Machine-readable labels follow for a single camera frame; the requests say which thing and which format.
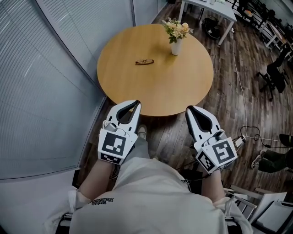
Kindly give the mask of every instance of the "white t-shirt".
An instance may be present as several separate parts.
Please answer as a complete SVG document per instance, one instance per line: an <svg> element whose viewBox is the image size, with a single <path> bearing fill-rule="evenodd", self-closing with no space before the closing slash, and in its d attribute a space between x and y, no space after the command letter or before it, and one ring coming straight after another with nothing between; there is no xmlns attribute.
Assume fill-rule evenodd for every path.
<svg viewBox="0 0 293 234"><path fill-rule="evenodd" d="M209 198L189 192L181 180L184 178L164 163L133 158L121 166L112 191L74 211L69 233L227 234L225 212L234 217L242 233L252 233L234 202L228 202L227 210L229 198L213 204Z"/></svg>

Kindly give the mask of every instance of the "pants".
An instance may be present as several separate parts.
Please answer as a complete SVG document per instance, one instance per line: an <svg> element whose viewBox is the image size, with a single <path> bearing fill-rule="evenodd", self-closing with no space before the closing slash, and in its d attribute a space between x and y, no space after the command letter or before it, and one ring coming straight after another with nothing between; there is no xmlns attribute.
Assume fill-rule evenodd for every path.
<svg viewBox="0 0 293 234"><path fill-rule="evenodd" d="M287 154L279 154L271 150L267 150L263 155L264 159L259 161L258 170L273 173L287 167L285 159Z"/></svg>
<svg viewBox="0 0 293 234"><path fill-rule="evenodd" d="M129 161L132 158L145 158L149 159L150 155L148 154L147 141L143 138L138 138L135 143L135 148L127 155L124 163Z"/></svg>

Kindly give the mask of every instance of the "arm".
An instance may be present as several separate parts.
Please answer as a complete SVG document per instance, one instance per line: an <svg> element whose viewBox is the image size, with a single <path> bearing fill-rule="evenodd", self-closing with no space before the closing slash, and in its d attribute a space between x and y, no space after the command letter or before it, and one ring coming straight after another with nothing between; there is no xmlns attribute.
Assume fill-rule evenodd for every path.
<svg viewBox="0 0 293 234"><path fill-rule="evenodd" d="M112 167L112 163L98 160L79 188L82 195L90 200L94 200L101 194L105 193L112 172Z"/></svg>
<svg viewBox="0 0 293 234"><path fill-rule="evenodd" d="M203 176L207 175L207 172L202 167L201 171L203 172ZM225 197L221 181L221 172L219 170L213 172L209 177L202 180L201 194L210 198L213 203Z"/></svg>

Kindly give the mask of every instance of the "sleeve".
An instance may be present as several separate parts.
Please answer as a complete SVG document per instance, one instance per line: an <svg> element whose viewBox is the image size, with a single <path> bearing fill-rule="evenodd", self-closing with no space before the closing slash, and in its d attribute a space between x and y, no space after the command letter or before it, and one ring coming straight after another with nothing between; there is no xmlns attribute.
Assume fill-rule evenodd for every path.
<svg viewBox="0 0 293 234"><path fill-rule="evenodd" d="M67 199L62 201L43 223L43 234L55 234L64 214L73 214L74 211L87 205L90 201L78 190L68 191Z"/></svg>
<svg viewBox="0 0 293 234"><path fill-rule="evenodd" d="M213 203L213 205L221 209L226 218L233 218L234 221L241 227L242 234L253 233L250 223L241 213L233 198L224 197Z"/></svg>

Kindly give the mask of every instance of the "round wooden table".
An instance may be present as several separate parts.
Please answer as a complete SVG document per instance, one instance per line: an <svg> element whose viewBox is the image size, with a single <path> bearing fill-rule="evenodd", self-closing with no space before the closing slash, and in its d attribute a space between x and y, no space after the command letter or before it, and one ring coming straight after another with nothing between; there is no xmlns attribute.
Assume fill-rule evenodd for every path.
<svg viewBox="0 0 293 234"><path fill-rule="evenodd" d="M125 29L113 37L98 60L98 81L115 103L139 100L141 114L169 116L198 104L214 76L210 55L192 35L183 40L178 56L171 54L169 35L162 25ZM149 65L137 60L153 59Z"/></svg>

